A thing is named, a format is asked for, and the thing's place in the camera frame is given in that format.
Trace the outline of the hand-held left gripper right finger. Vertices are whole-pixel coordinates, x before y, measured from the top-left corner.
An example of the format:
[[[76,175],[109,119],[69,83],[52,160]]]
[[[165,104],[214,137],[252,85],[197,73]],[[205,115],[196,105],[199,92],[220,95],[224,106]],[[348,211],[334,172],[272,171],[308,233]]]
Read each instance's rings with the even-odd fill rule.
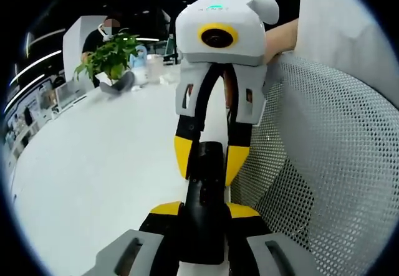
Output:
[[[320,275],[314,256],[288,236],[273,233],[249,206],[227,203],[230,275]]]

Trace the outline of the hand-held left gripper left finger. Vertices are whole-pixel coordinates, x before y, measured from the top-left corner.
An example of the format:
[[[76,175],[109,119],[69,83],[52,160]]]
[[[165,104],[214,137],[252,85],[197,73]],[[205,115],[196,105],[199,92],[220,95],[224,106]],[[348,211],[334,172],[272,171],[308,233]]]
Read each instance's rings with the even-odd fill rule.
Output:
[[[176,275],[179,269],[180,201],[154,207],[138,230],[104,247],[85,275]]]

